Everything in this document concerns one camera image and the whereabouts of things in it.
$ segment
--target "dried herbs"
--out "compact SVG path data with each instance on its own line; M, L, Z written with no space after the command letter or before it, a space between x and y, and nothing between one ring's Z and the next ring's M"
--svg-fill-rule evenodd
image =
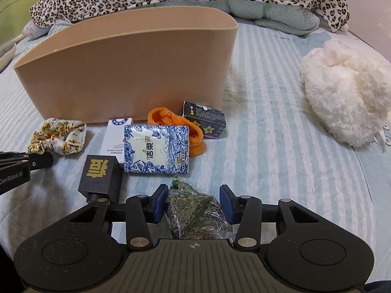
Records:
M217 199L196 191L178 176L173 179L168 203L167 217L174 239L233 241L232 226Z

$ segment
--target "white plush toy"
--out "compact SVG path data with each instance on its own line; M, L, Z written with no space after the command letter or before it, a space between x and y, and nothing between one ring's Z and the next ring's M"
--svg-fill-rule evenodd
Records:
M337 39L304 56L302 81L314 112L336 140L373 141L391 110L391 65L360 56Z

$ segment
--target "bed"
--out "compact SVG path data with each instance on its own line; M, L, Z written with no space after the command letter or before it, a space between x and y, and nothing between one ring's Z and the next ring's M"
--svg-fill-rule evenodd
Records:
M291 198L365 240L375 253L369 281L390 280L391 147L382 153L376 142L353 149L335 141L309 107L300 81L303 56L331 37L367 56L384 58L349 33L319 28L299 37L237 20L224 93L227 128L219 140L206 142L203 155L190 159L186 179L217 198L222 184L263 203ZM24 39L12 63L68 25L56 21L48 36ZM24 151L43 120L12 63L0 74L0 148ZM388 138L390 124L382 129ZM105 130L105 124L88 125L80 153L55 155L51 168L32 172L30 182L0 197L0 244L11 257L23 240L85 205L77 191L83 165L88 154L99 153ZM171 180L163 175L124 175L120 201L150 195ZM124 242L123 224L116 224L113 237ZM274 226L265 226L262 241L273 237Z

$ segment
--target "gold star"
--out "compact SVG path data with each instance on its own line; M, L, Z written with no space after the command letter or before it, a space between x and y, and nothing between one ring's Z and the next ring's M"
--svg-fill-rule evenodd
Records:
M205 133L212 133L215 128L212 128L211 126L208 126L208 128L205 128Z
M200 126L201 124L197 122L197 120L194 120L192 123L194 123L196 126Z

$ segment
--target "beige plastic container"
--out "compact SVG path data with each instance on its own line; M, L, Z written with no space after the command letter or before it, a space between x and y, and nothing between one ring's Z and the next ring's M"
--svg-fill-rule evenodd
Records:
M66 28L14 68L44 119L145 120L184 101L221 109L237 28L215 8L122 11Z

